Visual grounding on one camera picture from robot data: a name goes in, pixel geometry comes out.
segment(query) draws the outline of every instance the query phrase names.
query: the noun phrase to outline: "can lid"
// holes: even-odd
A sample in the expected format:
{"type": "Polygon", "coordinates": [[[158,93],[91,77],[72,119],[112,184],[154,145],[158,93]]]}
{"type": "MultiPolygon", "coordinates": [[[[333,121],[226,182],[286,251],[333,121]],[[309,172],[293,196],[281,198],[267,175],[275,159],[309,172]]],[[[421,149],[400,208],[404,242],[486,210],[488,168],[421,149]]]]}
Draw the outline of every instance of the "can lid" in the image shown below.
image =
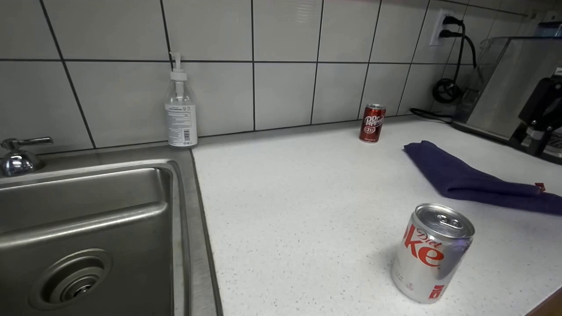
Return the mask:
{"type": "Polygon", "coordinates": [[[449,207],[419,203],[412,217],[423,230],[439,237],[470,238],[474,235],[472,223],[449,207]]]}
{"type": "Polygon", "coordinates": [[[383,107],[381,103],[367,103],[367,107],[386,110],[386,107],[383,107]]]}

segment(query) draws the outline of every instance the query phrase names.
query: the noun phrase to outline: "clear plastic bottle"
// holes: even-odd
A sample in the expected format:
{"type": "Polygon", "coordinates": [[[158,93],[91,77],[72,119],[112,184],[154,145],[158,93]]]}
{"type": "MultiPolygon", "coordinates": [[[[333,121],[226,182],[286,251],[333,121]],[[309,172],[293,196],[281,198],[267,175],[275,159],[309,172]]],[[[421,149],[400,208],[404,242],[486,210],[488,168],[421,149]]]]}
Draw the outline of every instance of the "clear plastic bottle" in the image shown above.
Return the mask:
{"type": "Polygon", "coordinates": [[[168,114],[168,144],[172,147],[196,145],[196,108],[188,94],[188,73],[181,68],[181,54],[175,56],[172,79],[172,96],[165,105],[168,114]]]}

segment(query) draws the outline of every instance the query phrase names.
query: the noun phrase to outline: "drain strainer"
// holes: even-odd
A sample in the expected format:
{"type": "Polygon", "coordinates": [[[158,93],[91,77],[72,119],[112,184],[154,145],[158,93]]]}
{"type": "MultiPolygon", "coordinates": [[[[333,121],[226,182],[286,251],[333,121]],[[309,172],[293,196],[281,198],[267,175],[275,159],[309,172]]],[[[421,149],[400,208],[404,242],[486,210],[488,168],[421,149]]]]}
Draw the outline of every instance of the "drain strainer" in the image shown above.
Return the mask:
{"type": "Polygon", "coordinates": [[[109,272],[103,249],[82,249],[54,261],[31,287],[31,305],[52,309],[91,293],[109,272]]]}

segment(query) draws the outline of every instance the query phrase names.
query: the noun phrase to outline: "white tile wall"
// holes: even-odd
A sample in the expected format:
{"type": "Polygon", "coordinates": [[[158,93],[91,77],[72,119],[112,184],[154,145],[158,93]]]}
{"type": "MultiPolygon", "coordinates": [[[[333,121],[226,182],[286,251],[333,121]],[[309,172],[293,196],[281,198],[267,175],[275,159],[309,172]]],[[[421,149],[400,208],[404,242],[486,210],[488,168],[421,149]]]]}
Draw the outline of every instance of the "white tile wall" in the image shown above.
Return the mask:
{"type": "Polygon", "coordinates": [[[312,63],[256,65],[256,128],[311,122],[314,93],[312,63]]]}
{"type": "Polygon", "coordinates": [[[372,61],[411,61],[428,0],[384,0],[372,61]]]}
{"type": "Polygon", "coordinates": [[[367,65],[319,65],[312,122],[354,119],[367,65]]]}
{"type": "Polygon", "coordinates": [[[188,63],[186,72],[198,135],[253,129],[249,63],[188,63]]]}
{"type": "Polygon", "coordinates": [[[379,0],[325,0],[321,61],[369,61],[379,0]]]}
{"type": "Polygon", "coordinates": [[[52,137],[33,151],[91,147],[59,61],[0,61],[0,138],[52,137]]]}
{"type": "Polygon", "coordinates": [[[96,145],[165,140],[167,63],[68,63],[96,145]]]}
{"type": "Polygon", "coordinates": [[[434,103],[432,84],[442,75],[442,65],[412,65],[405,80],[398,114],[409,114],[411,107],[430,108],[434,103]]]}
{"type": "Polygon", "coordinates": [[[172,50],[188,59],[251,59],[249,0],[165,0],[172,50]]]}
{"type": "Polygon", "coordinates": [[[514,14],[497,12],[488,36],[513,36],[521,35],[525,17],[514,14]]]}
{"type": "Polygon", "coordinates": [[[156,0],[45,0],[66,58],[167,59],[156,0]]]}
{"type": "Polygon", "coordinates": [[[405,84],[409,65],[370,65],[363,93],[365,103],[381,103],[386,107],[386,115],[395,115],[400,105],[402,89],[405,84]]]}
{"type": "Polygon", "coordinates": [[[321,0],[254,0],[254,58],[314,61],[321,0]]]}
{"type": "Polygon", "coordinates": [[[430,87],[449,75],[446,63],[458,47],[430,45],[439,8],[465,17],[469,35],[483,40],[530,35],[535,26],[525,14],[562,7],[553,0],[44,3],[45,12],[38,0],[0,3],[0,101],[9,108],[0,133],[52,135],[47,151],[89,147],[88,129],[96,147],[163,140],[168,45],[184,56],[200,135],[218,135],[354,119],[369,101],[388,114],[437,108],[430,87]]]}
{"type": "Polygon", "coordinates": [[[47,21],[35,0],[0,1],[0,58],[58,58],[47,21]]]}

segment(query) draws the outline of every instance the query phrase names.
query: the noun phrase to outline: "purple towel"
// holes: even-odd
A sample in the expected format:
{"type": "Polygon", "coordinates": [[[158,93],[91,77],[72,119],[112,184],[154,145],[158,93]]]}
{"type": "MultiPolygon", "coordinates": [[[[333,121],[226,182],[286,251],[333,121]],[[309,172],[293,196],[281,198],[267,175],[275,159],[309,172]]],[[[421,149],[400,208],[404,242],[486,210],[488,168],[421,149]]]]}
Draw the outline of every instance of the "purple towel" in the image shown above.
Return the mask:
{"type": "Polygon", "coordinates": [[[541,186],[506,182],[479,172],[432,142],[411,142],[404,152],[442,196],[562,214],[560,196],[542,193],[541,186]]]}

